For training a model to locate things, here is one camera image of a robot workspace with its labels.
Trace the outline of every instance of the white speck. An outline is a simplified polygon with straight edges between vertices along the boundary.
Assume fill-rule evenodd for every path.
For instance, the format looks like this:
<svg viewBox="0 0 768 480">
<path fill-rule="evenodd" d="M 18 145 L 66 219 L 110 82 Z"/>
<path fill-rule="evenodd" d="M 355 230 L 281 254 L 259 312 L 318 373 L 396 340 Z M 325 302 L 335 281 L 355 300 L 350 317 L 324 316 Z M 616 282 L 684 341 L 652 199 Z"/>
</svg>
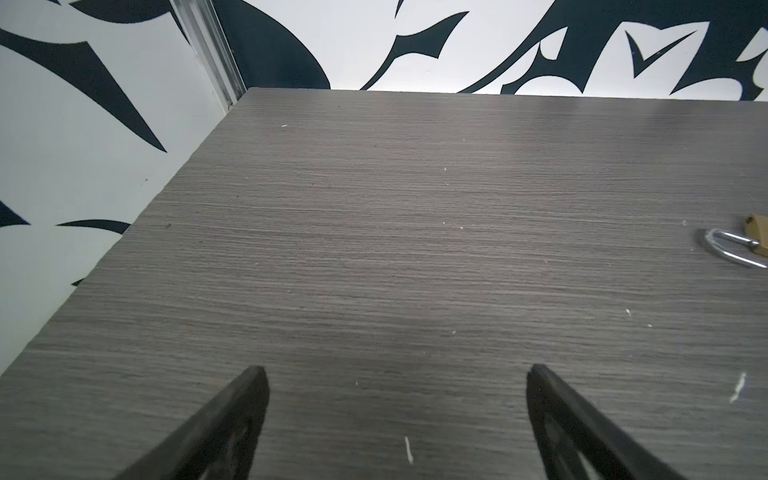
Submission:
<svg viewBox="0 0 768 480">
<path fill-rule="evenodd" d="M 746 383 L 746 372 L 741 372 L 741 375 L 739 375 L 739 381 L 736 382 L 736 386 L 733 387 L 733 395 L 730 396 L 731 403 L 739 399 L 739 394 L 744 389 L 745 383 Z"/>
<path fill-rule="evenodd" d="M 408 463 L 410 465 L 413 465 L 413 454 L 411 453 L 411 442 L 408 441 L 408 437 L 406 437 L 406 455 L 408 456 Z"/>
</svg>

